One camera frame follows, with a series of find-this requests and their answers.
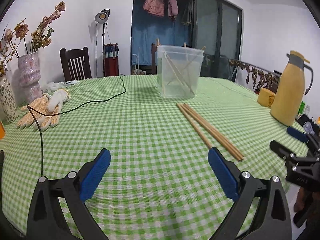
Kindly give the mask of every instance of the lamp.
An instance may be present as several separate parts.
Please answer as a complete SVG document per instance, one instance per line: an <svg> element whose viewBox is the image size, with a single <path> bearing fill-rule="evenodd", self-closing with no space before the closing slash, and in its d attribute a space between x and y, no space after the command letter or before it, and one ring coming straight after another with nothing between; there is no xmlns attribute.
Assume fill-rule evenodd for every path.
<svg viewBox="0 0 320 240"><path fill-rule="evenodd" d="M103 63L103 73L104 73L104 57L103 57L103 49L104 49L104 28L107 24L108 18L110 16L110 9L103 9L101 12L99 12L94 20L98 24L103 24L103 31L102 31L102 63Z"/></svg>

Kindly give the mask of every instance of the glass panel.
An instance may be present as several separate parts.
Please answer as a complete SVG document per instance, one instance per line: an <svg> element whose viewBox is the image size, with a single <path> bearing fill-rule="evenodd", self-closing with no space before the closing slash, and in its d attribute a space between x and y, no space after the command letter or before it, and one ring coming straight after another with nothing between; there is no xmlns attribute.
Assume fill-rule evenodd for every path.
<svg viewBox="0 0 320 240"><path fill-rule="evenodd" d="M197 0L196 6L195 48L206 46L200 75L211 77L217 43L218 2Z"/></svg>
<svg viewBox="0 0 320 240"><path fill-rule="evenodd" d="M213 70L213 76L232 79L234 68L229 66L228 58L236 57L238 38L238 11L222 4L222 31L219 60Z"/></svg>

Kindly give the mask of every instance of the work glove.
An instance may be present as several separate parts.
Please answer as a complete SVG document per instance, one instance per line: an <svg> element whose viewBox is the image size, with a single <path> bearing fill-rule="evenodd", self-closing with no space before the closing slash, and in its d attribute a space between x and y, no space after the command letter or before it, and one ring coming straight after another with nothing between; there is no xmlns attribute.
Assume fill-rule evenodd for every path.
<svg viewBox="0 0 320 240"><path fill-rule="evenodd" d="M46 104L48 104L50 96L47 93L44 93L42 95L42 97L33 100L32 103L29 104L29 106L41 113L44 113L45 106ZM30 111L28 110L27 106L23 106L21 110L28 111L28 113L17 122L17 127L23 129L24 127L29 127L34 122L34 119ZM42 116L41 114L38 114L35 111L32 111L32 113L34 114L36 119Z"/></svg>
<svg viewBox="0 0 320 240"><path fill-rule="evenodd" d="M58 114L61 113L62 104L70 100L70 95L65 89L58 89L53 93L49 102L44 106L44 114ZM45 131L49 126L55 127L59 124L60 115L44 116L39 115L37 122L41 128L41 131ZM34 129L38 129L36 123L33 124Z"/></svg>

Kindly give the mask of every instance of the blue gripper pad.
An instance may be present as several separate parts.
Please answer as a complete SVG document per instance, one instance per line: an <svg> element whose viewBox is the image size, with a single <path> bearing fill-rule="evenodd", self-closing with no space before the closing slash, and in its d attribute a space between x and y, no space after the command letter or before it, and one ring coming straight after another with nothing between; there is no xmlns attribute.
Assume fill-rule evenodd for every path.
<svg viewBox="0 0 320 240"><path fill-rule="evenodd" d="M92 198L110 162L111 154L105 149L81 183L80 199L83 203Z"/></svg>
<svg viewBox="0 0 320 240"><path fill-rule="evenodd" d="M234 202L237 201L239 199L238 183L214 148L209 150L208 161L226 197Z"/></svg>
<svg viewBox="0 0 320 240"><path fill-rule="evenodd" d="M309 140L308 137L304 133L302 133L302 132L298 131L297 129L290 127L290 126L287 128L287 133L303 143L306 143Z"/></svg>

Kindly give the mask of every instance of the green checkered tablecloth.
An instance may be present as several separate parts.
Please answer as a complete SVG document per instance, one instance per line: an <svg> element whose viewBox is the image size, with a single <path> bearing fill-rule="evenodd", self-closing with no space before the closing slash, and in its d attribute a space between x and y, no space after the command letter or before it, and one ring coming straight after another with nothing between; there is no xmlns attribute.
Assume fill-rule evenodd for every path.
<svg viewBox="0 0 320 240"><path fill-rule="evenodd" d="M107 103L92 104L64 114L60 124L43 133L44 174L63 178L95 158L102 148L111 164L86 205L110 239L208 239L218 228L232 201L212 172L208 149L176 107L187 102L244 154L241 163L208 133L227 160L256 178L281 178L284 162L269 149L273 139L300 155L307 148L290 137L286 127L260 106L250 90L228 80L200 77L190 100L162 99L156 76L123 77L127 92ZM80 81L69 88L69 110L90 100L107 99L123 91L119 77ZM297 123L294 127L301 129ZM0 141L5 152L2 209L19 230L26 232L31 197L40 177L40 137L32 127L5 126ZM65 202L72 232L79 236ZM254 202L243 228L254 215Z"/></svg>

